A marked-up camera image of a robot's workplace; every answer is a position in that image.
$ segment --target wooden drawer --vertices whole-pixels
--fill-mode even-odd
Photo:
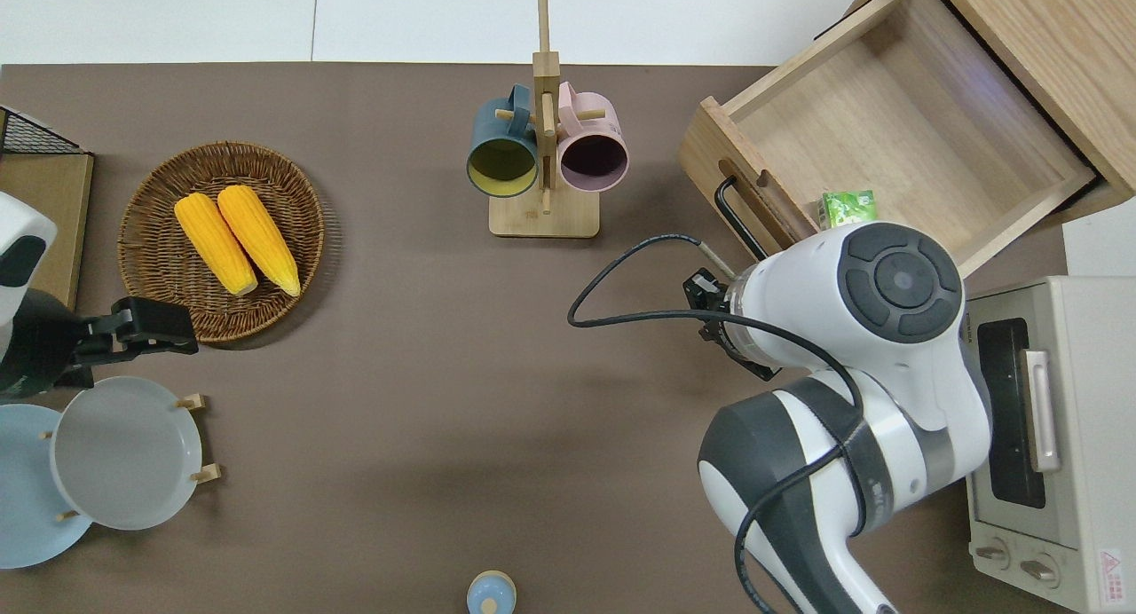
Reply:
[[[770,254],[818,231],[822,192],[874,190],[968,275],[1096,177],[942,0],[871,0],[725,105],[679,161]]]

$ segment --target yellow corn cob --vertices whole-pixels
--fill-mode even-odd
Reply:
[[[174,205],[174,215],[225,290],[240,297],[257,287],[249,259],[244,258],[212,199],[201,192],[190,193]]]
[[[257,193],[247,185],[231,185],[217,196],[217,205],[260,272],[285,292],[298,297],[300,275],[295,259]]]

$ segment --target mug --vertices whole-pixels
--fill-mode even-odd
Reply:
[[[486,101],[474,118],[466,174],[490,197],[516,197],[536,183],[536,134],[528,122],[532,91],[513,84],[509,98]],[[511,119],[496,116],[511,110]]]
[[[560,84],[560,125],[557,144],[560,179],[587,192],[608,190],[627,174],[627,146],[608,98],[595,92],[576,92]],[[602,109],[603,117],[580,121],[577,113]]]

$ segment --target green box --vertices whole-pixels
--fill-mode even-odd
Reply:
[[[876,219],[876,196],[870,190],[827,192],[820,196],[821,230]]]

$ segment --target mug handle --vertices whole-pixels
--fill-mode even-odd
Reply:
[[[560,82],[560,106],[557,107],[557,113],[559,113],[560,125],[563,126],[568,136],[584,130],[579,117],[576,116],[576,89],[571,88],[570,82]]]
[[[509,121],[509,134],[520,138],[528,127],[528,106],[533,102],[533,92],[526,85],[512,84],[512,92],[509,93],[509,109],[512,110],[512,119]]]

